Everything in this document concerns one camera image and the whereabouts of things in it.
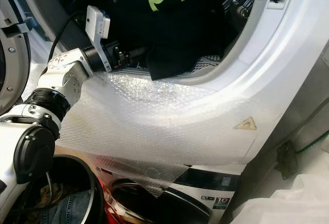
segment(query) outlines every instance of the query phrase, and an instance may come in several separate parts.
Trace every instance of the white washing machine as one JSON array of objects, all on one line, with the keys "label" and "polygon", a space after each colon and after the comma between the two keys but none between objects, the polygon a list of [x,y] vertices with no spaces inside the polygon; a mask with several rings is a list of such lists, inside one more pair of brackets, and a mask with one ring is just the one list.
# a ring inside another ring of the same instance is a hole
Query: white washing machine
[{"label": "white washing machine", "polygon": [[[50,20],[65,20],[59,1],[49,0],[51,10],[58,10],[55,17],[47,17],[48,0],[24,1],[19,5],[30,9],[52,39]],[[135,160],[240,165],[241,171],[323,51],[328,18],[326,0],[254,0],[244,29],[220,64],[204,60],[193,74],[163,81],[126,69],[85,83],[81,101],[64,119],[58,144]],[[69,28],[63,37],[82,33],[76,30]],[[30,35],[32,60],[40,63],[49,45]],[[81,41],[74,38],[61,46],[84,45],[83,37],[77,38]]]},{"label": "white washing machine", "polygon": [[239,175],[215,166],[192,166],[159,196],[140,184],[97,167],[111,192],[117,213],[150,223],[217,224],[239,185]]}]

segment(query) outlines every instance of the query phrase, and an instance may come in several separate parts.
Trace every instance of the white cloth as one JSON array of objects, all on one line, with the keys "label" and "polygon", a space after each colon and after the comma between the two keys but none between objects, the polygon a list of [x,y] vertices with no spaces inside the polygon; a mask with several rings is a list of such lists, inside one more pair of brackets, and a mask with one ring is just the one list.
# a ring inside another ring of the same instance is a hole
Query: white cloth
[{"label": "white cloth", "polygon": [[245,202],[231,224],[328,224],[329,175],[298,175],[291,190]]}]

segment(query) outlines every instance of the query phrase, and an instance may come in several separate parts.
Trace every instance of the red object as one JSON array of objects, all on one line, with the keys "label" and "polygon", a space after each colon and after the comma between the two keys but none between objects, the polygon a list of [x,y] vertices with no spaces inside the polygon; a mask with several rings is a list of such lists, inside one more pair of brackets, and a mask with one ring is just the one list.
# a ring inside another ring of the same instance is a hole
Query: red object
[{"label": "red object", "polygon": [[111,208],[111,206],[109,206],[108,203],[105,202],[106,224],[121,224],[116,220],[114,215],[108,210],[109,208]]},{"label": "red object", "polygon": [[[101,183],[103,192],[107,192],[106,187],[103,181],[99,178],[99,182]],[[115,212],[111,205],[105,201],[105,213],[106,213],[106,224],[125,224],[125,221]]]}]

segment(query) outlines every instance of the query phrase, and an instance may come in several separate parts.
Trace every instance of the washing machine door opening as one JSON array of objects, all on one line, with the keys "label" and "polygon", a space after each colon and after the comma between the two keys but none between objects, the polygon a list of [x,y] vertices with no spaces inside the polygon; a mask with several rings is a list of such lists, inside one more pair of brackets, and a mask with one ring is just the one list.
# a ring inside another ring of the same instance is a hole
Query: washing machine door opening
[{"label": "washing machine door opening", "polygon": [[14,0],[0,0],[0,115],[21,99],[29,77],[30,45]]},{"label": "washing machine door opening", "polygon": [[129,211],[154,223],[207,224],[208,208],[196,199],[175,189],[166,189],[158,198],[131,180],[116,181],[112,197]]},{"label": "washing machine door opening", "polygon": [[[58,33],[61,25],[64,23],[69,14],[74,12],[75,4],[80,4],[81,1],[86,4],[95,3],[95,0],[26,0],[34,17],[41,25],[45,32],[45,35],[53,41],[55,35]],[[242,35],[248,18],[253,21],[258,21],[258,13],[251,14],[253,10],[253,3],[257,0],[216,0],[219,4],[222,4],[225,10],[225,25],[222,26],[225,33],[218,34],[216,38],[223,38],[224,56],[219,55],[205,55],[199,58],[194,67],[188,69],[186,72],[180,73],[176,76],[172,76],[176,81],[181,81],[181,84],[190,85],[192,82],[199,81],[204,75],[208,74],[218,66],[222,64],[222,61],[226,61],[226,56],[233,49],[239,37]],[[64,50],[70,50],[75,47],[87,47],[90,45],[88,38],[83,33],[85,18],[83,16],[75,19],[76,23],[70,23],[63,33],[59,47]],[[119,68],[116,71],[122,74],[134,74],[134,75],[150,75],[147,68],[128,66]]]}]

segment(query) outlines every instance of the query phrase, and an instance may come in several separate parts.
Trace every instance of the black t-shirt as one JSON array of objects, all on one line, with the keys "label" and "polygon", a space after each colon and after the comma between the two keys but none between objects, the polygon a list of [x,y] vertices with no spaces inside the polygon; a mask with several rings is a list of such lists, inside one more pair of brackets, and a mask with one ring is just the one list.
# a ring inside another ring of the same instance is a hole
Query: black t-shirt
[{"label": "black t-shirt", "polygon": [[149,48],[152,80],[185,72],[201,56],[223,54],[224,12],[215,0],[118,0],[110,17],[122,50]]}]

